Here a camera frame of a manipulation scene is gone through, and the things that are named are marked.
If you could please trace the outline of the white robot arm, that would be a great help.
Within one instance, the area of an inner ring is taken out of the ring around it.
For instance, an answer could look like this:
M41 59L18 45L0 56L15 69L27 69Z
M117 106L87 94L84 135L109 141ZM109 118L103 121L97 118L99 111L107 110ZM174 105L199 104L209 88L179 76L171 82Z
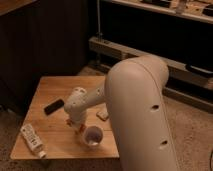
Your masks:
M81 131L86 110L104 103L123 171L180 171L162 95L168 77L157 56L123 60L96 89L74 89L64 105L70 125Z

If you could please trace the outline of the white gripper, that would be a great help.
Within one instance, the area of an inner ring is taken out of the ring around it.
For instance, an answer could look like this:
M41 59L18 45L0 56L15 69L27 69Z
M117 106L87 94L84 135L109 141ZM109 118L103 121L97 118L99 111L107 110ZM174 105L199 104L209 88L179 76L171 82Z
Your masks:
M78 129L79 133L82 133L85 129L86 126L84 125L87 119L87 114L85 111L80 112L80 113L71 113L69 115L69 119L66 120L67 125L72 126L72 127L80 127Z

